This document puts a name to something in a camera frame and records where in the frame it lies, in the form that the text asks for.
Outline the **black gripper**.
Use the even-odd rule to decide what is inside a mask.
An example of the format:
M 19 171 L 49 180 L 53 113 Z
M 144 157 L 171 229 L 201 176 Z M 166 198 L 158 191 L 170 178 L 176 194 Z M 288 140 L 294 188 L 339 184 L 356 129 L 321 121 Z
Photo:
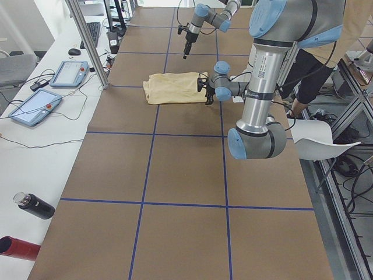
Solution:
M 198 33 L 192 33 L 192 32 L 187 32 L 186 33 L 186 43 L 184 47 L 184 52 L 183 52 L 183 59 L 186 59 L 187 56 L 189 55 L 191 48 L 192 48 L 192 43 L 195 43 L 198 39 Z
M 214 98 L 213 96 L 215 95 L 215 88 L 206 85 L 206 102 L 205 105 L 212 105 L 214 103 Z

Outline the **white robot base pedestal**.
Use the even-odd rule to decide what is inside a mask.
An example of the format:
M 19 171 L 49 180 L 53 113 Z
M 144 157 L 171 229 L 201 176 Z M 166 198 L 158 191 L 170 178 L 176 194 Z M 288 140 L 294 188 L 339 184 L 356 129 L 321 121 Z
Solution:
M 235 79 L 237 82 L 245 82 L 248 83 L 251 78 L 251 72 L 253 70 L 254 59 L 253 56 L 255 55 L 255 50 L 252 50 L 248 59 L 247 59 L 247 66 L 246 68 L 239 74 L 239 77 Z M 240 93 L 238 96 L 233 96 L 232 101 L 234 103 L 243 103 L 245 101 L 244 97 L 245 91 Z

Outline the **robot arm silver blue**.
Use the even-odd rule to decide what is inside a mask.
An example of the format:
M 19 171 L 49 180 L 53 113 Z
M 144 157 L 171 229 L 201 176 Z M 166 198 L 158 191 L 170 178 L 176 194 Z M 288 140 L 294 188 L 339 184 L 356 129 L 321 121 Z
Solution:
M 226 32 L 230 28 L 232 16 L 239 10 L 242 1 L 228 0 L 220 2 L 226 6 L 221 13 L 217 13 L 211 7 L 199 3 L 194 10 L 191 22 L 186 26 L 181 24 L 178 26 L 178 34 L 181 34 L 182 31 L 186 32 L 183 59 L 187 58 L 192 44 L 197 41 L 204 22 L 207 22 L 222 32 Z
M 249 33 L 256 54 L 248 83 L 228 77 L 230 66 L 219 61 L 206 82 L 207 104 L 242 96 L 244 110 L 228 131 L 228 147 L 236 159 L 264 159 L 279 155 L 286 145 L 283 126 L 270 116 L 277 79 L 286 52 L 319 47 L 336 41 L 342 32 L 345 1 L 259 1 L 252 12 Z

